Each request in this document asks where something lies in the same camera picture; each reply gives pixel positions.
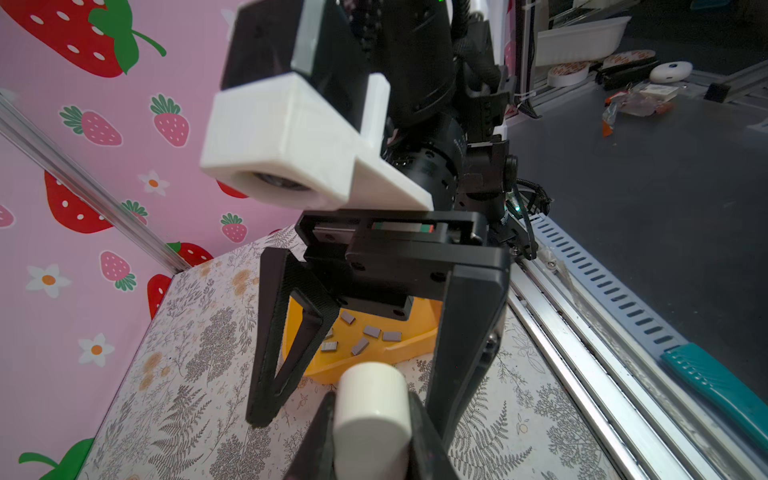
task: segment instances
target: teal handle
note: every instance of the teal handle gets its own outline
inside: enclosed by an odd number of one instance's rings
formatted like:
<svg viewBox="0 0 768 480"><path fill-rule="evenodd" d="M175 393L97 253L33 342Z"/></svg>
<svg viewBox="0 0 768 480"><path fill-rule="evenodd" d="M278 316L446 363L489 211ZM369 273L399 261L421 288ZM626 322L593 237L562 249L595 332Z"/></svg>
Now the teal handle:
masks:
<svg viewBox="0 0 768 480"><path fill-rule="evenodd" d="M679 346L661 359L768 452L768 406L729 369L693 343Z"/></svg>

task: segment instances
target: red strawberry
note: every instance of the red strawberry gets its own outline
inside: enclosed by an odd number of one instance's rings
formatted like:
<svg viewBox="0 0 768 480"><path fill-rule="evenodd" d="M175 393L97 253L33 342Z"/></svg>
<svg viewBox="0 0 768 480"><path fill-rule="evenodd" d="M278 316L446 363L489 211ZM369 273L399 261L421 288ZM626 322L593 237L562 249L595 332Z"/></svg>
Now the red strawberry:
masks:
<svg viewBox="0 0 768 480"><path fill-rule="evenodd" d="M124 209L128 210L129 212L131 212L137 219L141 220L141 222L144 225L147 224L147 219L144 218L144 217L146 217L149 214L144 209L144 207L139 205L138 202L132 202L130 200L126 200L121 205L123 206Z"/></svg>
<svg viewBox="0 0 768 480"><path fill-rule="evenodd" d="M149 317L151 319L154 319L154 316L157 314L157 309L163 303L163 298L169 287L170 278L161 273L149 279L147 283L147 301L149 302Z"/></svg>
<svg viewBox="0 0 768 480"><path fill-rule="evenodd" d="M94 233L112 228L111 223L48 172L45 172L45 193L53 218L68 229Z"/></svg>
<svg viewBox="0 0 768 480"><path fill-rule="evenodd" d="M242 194L239 191L235 190L234 188L230 187L229 185L222 184L218 180L216 180L216 183L219 184L219 188L221 191L223 191L225 194L229 195L230 197L235 198L248 198L246 194Z"/></svg>
<svg viewBox="0 0 768 480"><path fill-rule="evenodd" d="M208 253L203 247L199 247L194 243L176 242L168 243L167 245L191 266L206 263L208 260L214 258L214 256Z"/></svg>
<svg viewBox="0 0 768 480"><path fill-rule="evenodd" d="M181 107L174 103L174 99L159 94L156 98L152 97L149 109L155 114L154 126L160 135L174 147L183 147L190 134L190 125L186 118L179 115Z"/></svg>
<svg viewBox="0 0 768 480"><path fill-rule="evenodd" d="M139 59L136 38L144 39L161 56L165 48L133 30L127 0L0 0L24 30L59 55L100 77L128 73Z"/></svg>
<svg viewBox="0 0 768 480"><path fill-rule="evenodd" d="M121 259L116 253L104 251L99 257L101 261L101 274L110 282L114 282L114 288L120 290L133 290L136 286L136 277L131 273L131 266Z"/></svg>
<svg viewBox="0 0 768 480"><path fill-rule="evenodd" d="M228 239L234 243L240 243L245 240L245 235L248 233L248 227L243 225L243 219L237 215L226 214L221 217L221 231Z"/></svg>
<svg viewBox="0 0 768 480"><path fill-rule="evenodd" d="M8 228L16 221L11 211L0 205L0 228Z"/></svg>
<svg viewBox="0 0 768 480"><path fill-rule="evenodd" d="M114 129L108 121L94 111L83 113L72 105L64 107L64 111L58 112L64 118L64 125L70 127L78 135L85 133L85 137L96 145L103 147L117 147L123 143L123 137Z"/></svg>

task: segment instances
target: yellow container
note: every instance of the yellow container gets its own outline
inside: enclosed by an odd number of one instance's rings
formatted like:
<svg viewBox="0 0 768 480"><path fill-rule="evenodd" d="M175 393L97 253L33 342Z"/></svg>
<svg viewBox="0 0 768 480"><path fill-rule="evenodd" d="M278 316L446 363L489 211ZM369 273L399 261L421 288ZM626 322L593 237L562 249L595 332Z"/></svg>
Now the yellow container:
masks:
<svg viewBox="0 0 768 480"><path fill-rule="evenodd" d="M390 365L412 359L435 350L437 326L440 322L442 302L437 300L414 299L410 318L401 320L388 319L368 313L347 310L355 317L352 325L347 325L340 318L333 324L333 336L325 342L338 342L335 352L315 353L310 365L306 367L304 376L318 383L336 383L350 366L361 362L384 362ZM302 319L302 308L293 298L288 306L288 319L283 332L283 360L288 356L296 332ZM366 325L382 330L378 339L363 335ZM385 342L384 332L400 332L401 342ZM358 356L352 354L354 347L361 337L368 340L369 345Z"/></svg>

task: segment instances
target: patterned table surface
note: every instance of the patterned table surface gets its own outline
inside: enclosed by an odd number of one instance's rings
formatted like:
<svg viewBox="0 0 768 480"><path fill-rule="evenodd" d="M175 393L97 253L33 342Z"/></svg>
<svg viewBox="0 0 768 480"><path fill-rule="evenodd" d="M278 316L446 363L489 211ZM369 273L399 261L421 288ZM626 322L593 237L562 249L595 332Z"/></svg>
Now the patterned table surface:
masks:
<svg viewBox="0 0 768 480"><path fill-rule="evenodd" d="M283 477L333 387L302 379L268 428L245 422L265 247L304 250L286 228L175 276L79 480ZM396 365L422 400L431 365L432 354ZM510 312L449 456L471 480L620 478Z"/></svg>

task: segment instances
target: pink wallpaper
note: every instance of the pink wallpaper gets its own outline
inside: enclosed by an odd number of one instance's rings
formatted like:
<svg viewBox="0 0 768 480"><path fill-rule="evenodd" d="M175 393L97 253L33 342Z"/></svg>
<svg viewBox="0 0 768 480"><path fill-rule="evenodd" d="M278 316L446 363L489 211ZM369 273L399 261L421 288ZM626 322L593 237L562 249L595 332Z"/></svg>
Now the pink wallpaper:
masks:
<svg viewBox="0 0 768 480"><path fill-rule="evenodd" d="M0 477L19 480L87 452L149 326L147 283L170 276L44 176L0 136Z"/></svg>
<svg viewBox="0 0 768 480"><path fill-rule="evenodd" d="M239 3L0 0L15 106L165 242L214 256L299 215L197 166Z"/></svg>

